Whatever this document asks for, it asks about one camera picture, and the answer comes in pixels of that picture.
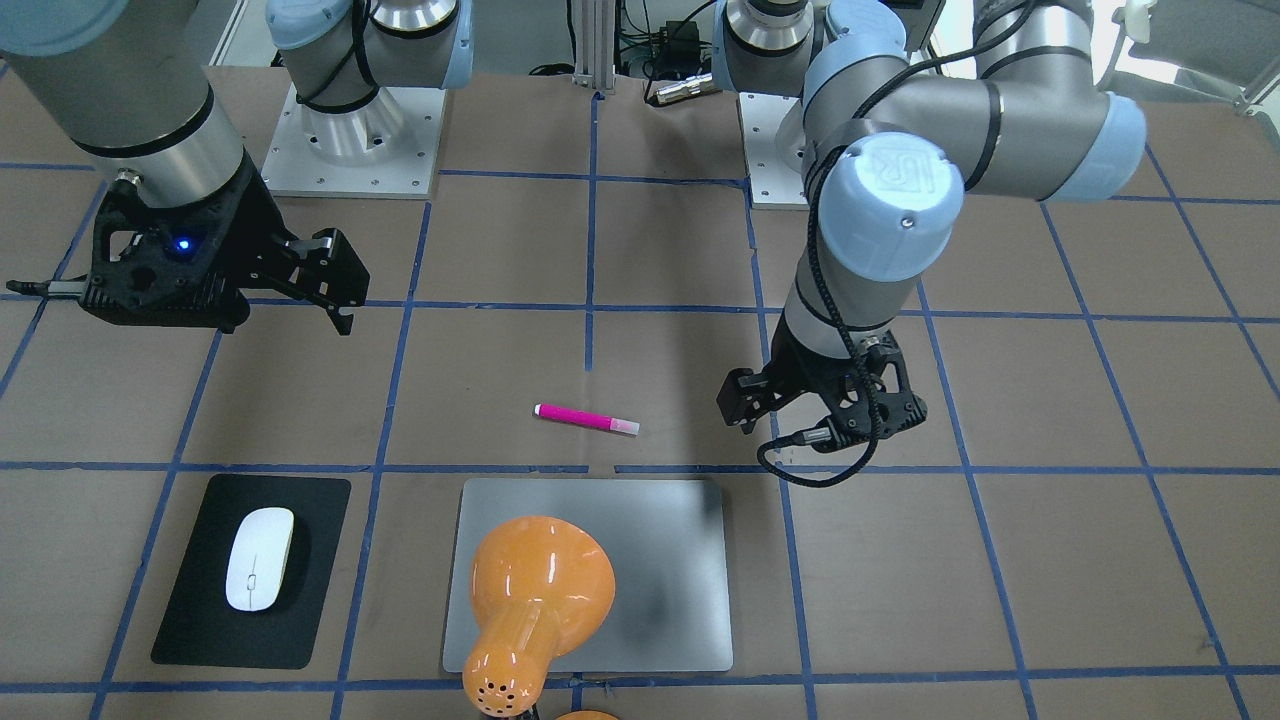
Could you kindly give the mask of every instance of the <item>magenta highlighter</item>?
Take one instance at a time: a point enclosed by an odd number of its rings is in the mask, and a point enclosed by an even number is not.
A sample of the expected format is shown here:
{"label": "magenta highlighter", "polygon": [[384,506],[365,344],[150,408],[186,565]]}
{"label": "magenta highlighter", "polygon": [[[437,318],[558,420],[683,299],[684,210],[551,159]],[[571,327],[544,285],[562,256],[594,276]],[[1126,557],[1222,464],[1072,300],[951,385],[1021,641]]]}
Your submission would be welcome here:
{"label": "magenta highlighter", "polygon": [[640,433],[640,423],[632,423],[631,420],[622,420],[620,418],[609,418],[608,415],[596,415],[595,413],[586,413],[584,410],[573,410],[572,407],[547,405],[545,402],[534,405],[534,415],[547,418],[548,420],[556,420],[557,423],[568,423],[571,425],[595,428],[598,430],[609,430],[628,436]]}

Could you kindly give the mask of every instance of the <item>white mouse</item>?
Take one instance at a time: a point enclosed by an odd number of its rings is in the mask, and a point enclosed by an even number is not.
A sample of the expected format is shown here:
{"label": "white mouse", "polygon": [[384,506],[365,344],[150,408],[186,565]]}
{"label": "white mouse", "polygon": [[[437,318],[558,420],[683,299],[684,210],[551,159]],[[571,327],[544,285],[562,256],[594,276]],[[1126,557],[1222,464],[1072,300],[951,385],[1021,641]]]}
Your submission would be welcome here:
{"label": "white mouse", "polygon": [[266,610],[280,594],[293,539],[293,512],[260,507],[241,520],[227,561],[227,602],[236,610]]}

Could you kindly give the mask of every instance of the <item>white mounting plate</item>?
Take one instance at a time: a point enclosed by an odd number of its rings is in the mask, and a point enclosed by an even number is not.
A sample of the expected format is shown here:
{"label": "white mounting plate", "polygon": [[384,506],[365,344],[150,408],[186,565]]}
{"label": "white mounting plate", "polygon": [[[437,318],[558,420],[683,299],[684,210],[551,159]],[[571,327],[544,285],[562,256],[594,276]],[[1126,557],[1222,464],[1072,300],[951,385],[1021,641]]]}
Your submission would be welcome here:
{"label": "white mounting plate", "polygon": [[763,210],[808,209],[800,173],[783,161],[777,146],[778,127],[796,99],[742,92],[737,100],[746,170],[751,178],[751,206]]}
{"label": "white mounting plate", "polygon": [[399,151],[372,165],[337,165],[321,158],[302,129],[297,91],[289,95],[275,123],[262,179],[271,195],[284,197],[384,197],[428,200],[444,127],[445,91],[431,87],[392,87],[404,111],[407,135]]}
{"label": "white mounting plate", "polygon": [[471,561],[502,523],[549,515],[608,555],[617,596],[600,629],[552,673],[721,673],[733,665],[724,507],[710,480],[472,478],[462,489],[443,666],[461,673],[480,638]]}

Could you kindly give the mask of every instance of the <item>light blue joint cap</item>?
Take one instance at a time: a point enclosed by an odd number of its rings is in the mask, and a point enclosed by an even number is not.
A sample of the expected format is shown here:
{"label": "light blue joint cap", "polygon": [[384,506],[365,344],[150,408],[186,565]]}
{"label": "light blue joint cap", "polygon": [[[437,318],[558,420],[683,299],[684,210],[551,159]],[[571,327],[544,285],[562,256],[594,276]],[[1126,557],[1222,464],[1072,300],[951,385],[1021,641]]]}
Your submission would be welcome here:
{"label": "light blue joint cap", "polygon": [[828,79],[867,58],[888,55],[906,60],[906,27],[877,0],[835,0],[827,8],[827,27],[836,40],[818,53],[805,72],[805,105]]}
{"label": "light blue joint cap", "polygon": [[937,145],[882,132],[850,145],[836,161],[822,186],[818,225],[849,272],[891,283],[937,260],[963,204],[960,170]]}
{"label": "light blue joint cap", "polygon": [[70,53],[115,23],[129,0],[0,0],[0,50],[28,58]]}
{"label": "light blue joint cap", "polygon": [[475,65],[475,40],[471,37],[471,0],[458,0],[457,32],[453,33],[453,53],[449,67],[444,70],[440,87],[454,90],[471,82],[471,68]]}
{"label": "light blue joint cap", "polygon": [[724,28],[727,22],[724,20],[724,5],[728,0],[719,0],[716,3],[716,19],[712,22],[712,81],[716,87],[736,92],[733,87],[733,78],[728,73],[728,58],[724,55]]}
{"label": "light blue joint cap", "polygon": [[1093,202],[1106,200],[1116,192],[1138,169],[1147,146],[1147,118],[1133,100],[1107,92],[1111,100],[1107,119],[1071,177],[1050,202]]}
{"label": "light blue joint cap", "polygon": [[351,12],[349,0],[268,0],[266,27],[280,50],[319,40]]}

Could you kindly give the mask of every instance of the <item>black mouse pad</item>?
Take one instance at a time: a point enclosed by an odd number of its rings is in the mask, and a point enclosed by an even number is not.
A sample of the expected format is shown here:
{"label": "black mouse pad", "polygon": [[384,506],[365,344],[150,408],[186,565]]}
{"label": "black mouse pad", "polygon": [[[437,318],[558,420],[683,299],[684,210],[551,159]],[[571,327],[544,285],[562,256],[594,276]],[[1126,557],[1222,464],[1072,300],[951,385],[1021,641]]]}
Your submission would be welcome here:
{"label": "black mouse pad", "polygon": [[[151,647],[163,665],[298,670],[311,661],[351,483],[338,478],[214,475]],[[241,520],[259,507],[293,511],[293,541],[271,607],[227,602],[227,561]]]}

